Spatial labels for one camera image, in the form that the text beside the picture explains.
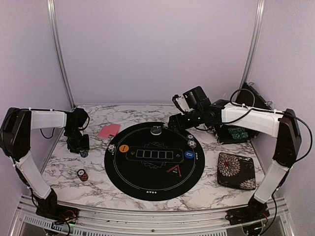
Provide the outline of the black dealer button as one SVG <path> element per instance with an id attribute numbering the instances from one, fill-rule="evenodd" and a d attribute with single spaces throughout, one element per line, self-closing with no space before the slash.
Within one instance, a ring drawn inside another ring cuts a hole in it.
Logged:
<path id="1" fill-rule="evenodd" d="M 152 135 L 160 135 L 162 133 L 162 128 L 161 127 L 152 127 L 150 130 Z"/>

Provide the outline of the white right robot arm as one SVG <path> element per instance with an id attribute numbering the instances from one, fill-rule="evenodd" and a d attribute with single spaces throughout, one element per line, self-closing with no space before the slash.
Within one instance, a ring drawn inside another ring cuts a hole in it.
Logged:
<path id="1" fill-rule="evenodd" d="M 262 148 L 271 145 L 269 167 L 252 196 L 252 203 L 244 209 L 248 220 L 255 220 L 266 203 L 279 188 L 298 159 L 302 143 L 300 119 L 293 109 L 268 110 L 254 104 L 236 103 L 231 98 L 211 102 L 202 87 L 195 87 L 183 95 L 174 95 L 172 102 L 179 114 L 169 119 L 172 129 L 189 129 L 204 125 L 232 125 L 250 129 L 263 135 L 255 141 L 254 149 L 259 157 L 265 154 Z"/>

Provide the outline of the red triangle all-in marker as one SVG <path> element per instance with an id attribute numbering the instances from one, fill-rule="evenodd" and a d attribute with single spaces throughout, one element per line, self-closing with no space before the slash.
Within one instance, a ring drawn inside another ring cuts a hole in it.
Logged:
<path id="1" fill-rule="evenodd" d="M 176 166 L 170 168 L 167 171 L 167 173 L 170 174 L 170 175 L 176 176 L 176 177 L 180 177 L 180 178 L 182 177 L 181 169 L 180 169 L 179 165 L 176 165 Z"/>

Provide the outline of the blue small blind button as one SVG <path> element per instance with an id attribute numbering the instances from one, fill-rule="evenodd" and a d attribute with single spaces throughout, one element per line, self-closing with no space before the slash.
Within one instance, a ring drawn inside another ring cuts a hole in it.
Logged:
<path id="1" fill-rule="evenodd" d="M 185 158 L 187 158 L 187 159 L 194 159 L 195 158 L 195 153 L 193 151 L 186 151 L 185 152 Z"/>

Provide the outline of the green poker chip stack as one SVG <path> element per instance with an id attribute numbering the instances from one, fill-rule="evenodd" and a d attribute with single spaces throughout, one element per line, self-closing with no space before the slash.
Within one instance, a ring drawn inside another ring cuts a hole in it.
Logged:
<path id="1" fill-rule="evenodd" d="M 89 151 L 88 150 L 82 150 L 79 153 L 80 153 L 80 156 L 82 158 L 86 158 L 89 155 Z"/>

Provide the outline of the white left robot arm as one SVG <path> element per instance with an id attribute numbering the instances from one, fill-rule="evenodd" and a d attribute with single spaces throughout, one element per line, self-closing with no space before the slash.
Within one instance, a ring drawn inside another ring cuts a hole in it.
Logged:
<path id="1" fill-rule="evenodd" d="M 0 147 L 12 159 L 14 167 L 22 174 L 34 195 L 46 200 L 52 188 L 42 177 L 31 154 L 31 131 L 45 128 L 62 128 L 67 148 L 85 158 L 90 150 L 89 136 L 82 132 L 90 122 L 88 113 L 82 108 L 72 112 L 54 109 L 10 108 L 0 128 Z"/>

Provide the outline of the orange big blind button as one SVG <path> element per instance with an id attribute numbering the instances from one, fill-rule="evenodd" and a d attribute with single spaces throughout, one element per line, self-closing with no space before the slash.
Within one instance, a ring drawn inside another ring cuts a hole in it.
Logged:
<path id="1" fill-rule="evenodd" d="M 129 151 L 129 146 L 128 146 L 128 145 L 121 145 L 121 146 L 119 147 L 119 151 L 120 151 L 121 153 L 126 153 L 126 152 Z"/>

